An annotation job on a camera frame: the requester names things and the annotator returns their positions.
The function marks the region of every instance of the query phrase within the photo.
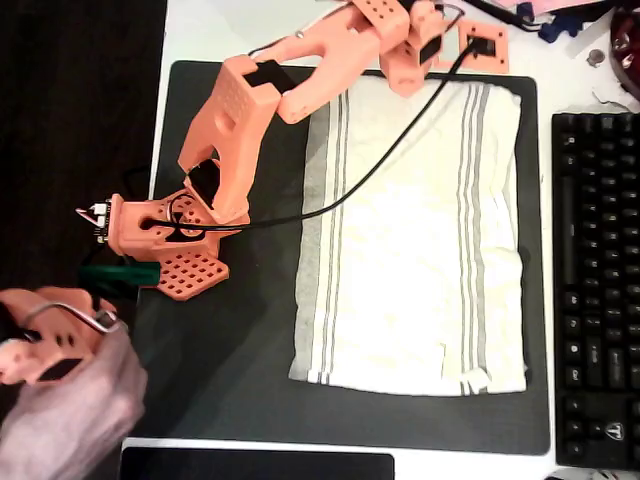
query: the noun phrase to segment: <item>orange robotic arm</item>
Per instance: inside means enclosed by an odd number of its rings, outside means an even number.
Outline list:
[[[507,32],[473,21],[452,22],[432,0],[353,0],[304,32],[240,55],[222,65],[213,92],[193,119],[178,163],[185,188],[148,202],[114,195],[95,205],[98,239],[119,255],[159,262],[157,286],[187,300],[226,279],[218,260],[220,238],[235,232],[158,226],[155,221],[201,225],[249,223],[247,195],[253,185],[262,138],[277,113],[297,123],[345,91],[379,57],[390,88],[403,96],[419,90],[440,61],[442,37],[455,23],[460,51],[473,40],[481,48],[462,66],[508,71]],[[322,57],[305,82],[295,85],[280,63]]]

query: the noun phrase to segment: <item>hand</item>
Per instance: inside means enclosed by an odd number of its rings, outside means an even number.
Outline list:
[[[69,382],[25,385],[0,431],[0,476],[84,478],[140,419],[146,386],[124,328]]]

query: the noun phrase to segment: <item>keyboard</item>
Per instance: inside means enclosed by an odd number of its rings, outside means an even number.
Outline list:
[[[552,119],[556,459],[640,470],[640,115]]]

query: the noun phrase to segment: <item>desk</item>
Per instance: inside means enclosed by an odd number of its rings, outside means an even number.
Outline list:
[[[160,150],[164,107],[171,65],[177,60],[222,61],[227,57],[247,52],[270,40],[290,34],[322,14],[330,6],[312,0],[251,0],[227,2],[225,0],[169,0],[165,43],[162,56],[156,134],[153,150],[151,192]],[[472,18],[496,21],[468,5],[461,5]],[[594,103],[595,86],[615,85],[615,77],[608,64],[593,69],[585,61],[583,52],[570,60],[564,50],[569,38],[563,35],[554,45],[548,45],[536,35],[510,27],[510,73],[529,76],[538,86],[540,190],[542,215],[543,267],[545,289],[545,315],[547,319],[547,363],[550,391],[551,431],[553,428],[553,297],[552,297],[552,242],[551,242],[551,115],[572,105]],[[601,38],[595,46],[607,50],[608,40]],[[159,440],[161,444],[182,443],[197,447],[217,448],[272,448],[319,450],[307,445],[254,444],[247,442]],[[381,450],[392,453],[396,460],[399,480],[418,478],[475,478],[490,475],[494,479],[521,478],[541,480],[555,466],[553,433],[551,450],[541,457],[506,456],[442,451]],[[362,451],[354,447],[327,447],[328,450]]]

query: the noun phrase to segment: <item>striped towel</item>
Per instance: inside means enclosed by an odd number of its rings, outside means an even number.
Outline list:
[[[304,211],[342,196],[438,86],[362,77],[309,128]],[[343,206],[303,225],[289,377],[407,395],[526,389],[514,145],[520,98],[450,83]]]

